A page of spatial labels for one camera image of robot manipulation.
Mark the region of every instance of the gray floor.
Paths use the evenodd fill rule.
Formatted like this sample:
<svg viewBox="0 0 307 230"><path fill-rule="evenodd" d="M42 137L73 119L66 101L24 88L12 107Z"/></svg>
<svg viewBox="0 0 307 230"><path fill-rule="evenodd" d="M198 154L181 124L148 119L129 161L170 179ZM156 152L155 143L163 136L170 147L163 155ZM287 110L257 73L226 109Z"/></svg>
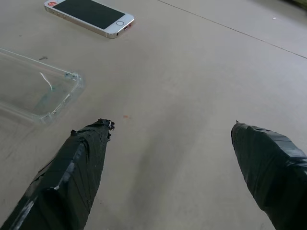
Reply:
<svg viewBox="0 0 307 230"><path fill-rule="evenodd" d="M274 229L230 130L238 119L307 151L306 13L277 0L166 1L106 0L136 17L115 40L43 0L1 3L0 46L78 71L86 88L48 127L1 114L0 223L70 130L102 117L116 130L86 230Z"/></svg>

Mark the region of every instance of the black phone screen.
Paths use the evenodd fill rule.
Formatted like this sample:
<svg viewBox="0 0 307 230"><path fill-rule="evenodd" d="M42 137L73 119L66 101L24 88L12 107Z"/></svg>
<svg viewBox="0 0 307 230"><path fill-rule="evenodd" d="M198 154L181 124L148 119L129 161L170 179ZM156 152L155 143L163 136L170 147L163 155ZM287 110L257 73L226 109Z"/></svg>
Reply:
<svg viewBox="0 0 307 230"><path fill-rule="evenodd" d="M106 29L125 14L91 0L66 0L53 8Z"/></svg>

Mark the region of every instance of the taped robot arm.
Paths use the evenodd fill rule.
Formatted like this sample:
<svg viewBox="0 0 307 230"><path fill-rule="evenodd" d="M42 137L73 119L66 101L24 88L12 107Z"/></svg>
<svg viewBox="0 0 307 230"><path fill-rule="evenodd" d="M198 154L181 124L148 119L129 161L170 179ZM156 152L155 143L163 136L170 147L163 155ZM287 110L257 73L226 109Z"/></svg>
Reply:
<svg viewBox="0 0 307 230"><path fill-rule="evenodd" d="M99 119L73 130L0 230L82 230L99 188L113 129L112 121Z"/></svg>
<svg viewBox="0 0 307 230"><path fill-rule="evenodd" d="M236 123L232 144L244 180L277 230L307 230L307 157L286 136Z"/></svg>

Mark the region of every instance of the transparent plastic case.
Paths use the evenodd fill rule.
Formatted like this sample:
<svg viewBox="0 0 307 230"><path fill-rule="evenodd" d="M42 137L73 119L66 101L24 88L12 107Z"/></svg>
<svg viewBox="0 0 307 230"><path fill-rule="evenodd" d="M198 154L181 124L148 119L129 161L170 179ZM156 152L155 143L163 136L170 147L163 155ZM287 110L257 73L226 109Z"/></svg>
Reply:
<svg viewBox="0 0 307 230"><path fill-rule="evenodd" d="M0 48L0 109L49 123L84 88L79 74Z"/></svg>

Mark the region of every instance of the red sticker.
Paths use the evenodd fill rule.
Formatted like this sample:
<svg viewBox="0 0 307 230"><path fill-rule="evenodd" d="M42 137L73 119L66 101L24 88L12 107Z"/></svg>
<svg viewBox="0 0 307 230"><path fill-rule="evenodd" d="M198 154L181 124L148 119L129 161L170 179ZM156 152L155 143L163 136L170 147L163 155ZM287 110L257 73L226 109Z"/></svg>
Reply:
<svg viewBox="0 0 307 230"><path fill-rule="evenodd" d="M48 2L48 6L55 6L57 3L55 1Z"/></svg>

